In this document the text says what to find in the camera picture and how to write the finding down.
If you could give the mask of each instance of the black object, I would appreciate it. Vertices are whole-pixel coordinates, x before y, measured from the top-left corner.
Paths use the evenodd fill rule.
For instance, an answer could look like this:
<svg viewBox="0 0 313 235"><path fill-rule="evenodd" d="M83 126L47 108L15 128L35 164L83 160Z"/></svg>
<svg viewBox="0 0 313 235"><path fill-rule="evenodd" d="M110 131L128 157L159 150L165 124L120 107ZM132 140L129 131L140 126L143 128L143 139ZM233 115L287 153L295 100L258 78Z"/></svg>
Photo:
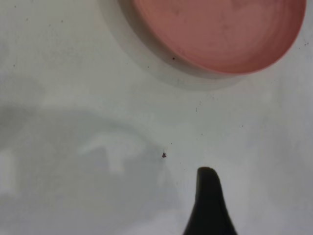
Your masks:
<svg viewBox="0 0 313 235"><path fill-rule="evenodd" d="M237 235L214 169L198 169L196 202L184 235Z"/></svg>

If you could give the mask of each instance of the bowl rim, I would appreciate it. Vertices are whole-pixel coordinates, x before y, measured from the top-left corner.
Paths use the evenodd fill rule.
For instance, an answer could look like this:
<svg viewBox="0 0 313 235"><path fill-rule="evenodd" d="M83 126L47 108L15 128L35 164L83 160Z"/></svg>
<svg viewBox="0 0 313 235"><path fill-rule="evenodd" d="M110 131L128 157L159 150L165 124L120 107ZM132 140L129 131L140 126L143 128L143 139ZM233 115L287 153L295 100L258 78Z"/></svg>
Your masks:
<svg viewBox="0 0 313 235"><path fill-rule="evenodd" d="M290 45L288 46L288 48L286 49L286 51L284 53L282 53L275 61L273 61L272 63L270 63L269 65L267 66L264 66L263 68L260 68L260 69L257 69L257 70L252 70L252 71L248 71L248 72L224 72L224 71L220 71L220 70L215 70L215 69L210 69L206 66L203 66L203 65L200 65L194 61L192 61L191 59L187 58L186 56L184 56L183 54L181 53L178 53L177 51L173 50L170 46L168 46L164 40L152 29L152 27L148 24L148 21L147 21L147 17L146 15L143 13L143 11L140 10L139 8L139 5L136 4L135 2L138 1L138 0L132 0L132 3L133 3L133 6L136 10L136 12L139 14L141 20L144 22L145 26L148 28L148 30L157 38L157 40L159 42L161 42L161 44L170 52L172 52L175 56L177 56L178 58L180 58L181 60L187 62L188 64L190 65L193 65L197 68L201 68L205 71L209 71L209 72L214 72L214 73L219 73L219 74L225 74L225 75L246 75L246 74L251 74L251 73L255 73L255 72L259 72L259 71L262 71L262 70L265 70L267 69L268 67L276 64L279 60L281 60L288 52L289 50L291 49L291 47L293 46L293 44L295 43L295 41L297 40L299 34L300 34L300 31L302 29L302 26L303 26L303 22L304 22L304 19L305 19L305 16L306 16L306 11L307 11L307 0L302 0L304 1L304 6L303 6L303 14L301 16L301 24L297 30L297 33L295 33L294 35L294 38L293 40L291 41Z"/></svg>

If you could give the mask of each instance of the pink bowl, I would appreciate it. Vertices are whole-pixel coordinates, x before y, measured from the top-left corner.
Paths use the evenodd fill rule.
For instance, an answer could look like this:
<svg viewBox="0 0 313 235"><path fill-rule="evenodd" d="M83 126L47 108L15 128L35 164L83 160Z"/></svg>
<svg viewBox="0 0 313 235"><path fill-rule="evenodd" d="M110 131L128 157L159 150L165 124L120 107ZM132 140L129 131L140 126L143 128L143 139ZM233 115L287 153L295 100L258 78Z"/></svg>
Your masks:
<svg viewBox="0 0 313 235"><path fill-rule="evenodd" d="M206 70L243 74L278 61L295 41L306 0L133 0L173 53Z"/></svg>

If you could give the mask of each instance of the white surface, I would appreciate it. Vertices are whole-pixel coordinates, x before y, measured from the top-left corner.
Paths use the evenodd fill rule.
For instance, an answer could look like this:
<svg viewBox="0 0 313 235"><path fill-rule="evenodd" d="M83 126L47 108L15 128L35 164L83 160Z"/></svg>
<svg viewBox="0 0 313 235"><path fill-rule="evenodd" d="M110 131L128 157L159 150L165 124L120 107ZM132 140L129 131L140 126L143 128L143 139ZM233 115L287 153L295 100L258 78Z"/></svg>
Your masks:
<svg viewBox="0 0 313 235"><path fill-rule="evenodd" d="M200 166L239 234L312 234L313 3L281 61L219 79L125 13L1 0L0 234L182 234Z"/></svg>

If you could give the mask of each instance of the pink plastic dish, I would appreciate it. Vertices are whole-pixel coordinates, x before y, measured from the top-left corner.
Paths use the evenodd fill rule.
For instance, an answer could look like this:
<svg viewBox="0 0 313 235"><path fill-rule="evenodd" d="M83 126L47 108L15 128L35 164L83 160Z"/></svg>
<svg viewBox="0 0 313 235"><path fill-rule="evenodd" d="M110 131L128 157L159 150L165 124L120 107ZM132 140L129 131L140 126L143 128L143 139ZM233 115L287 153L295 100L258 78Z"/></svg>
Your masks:
<svg viewBox="0 0 313 235"><path fill-rule="evenodd" d="M205 70L244 74L278 61L295 41L306 0L133 0L173 53Z"/></svg>

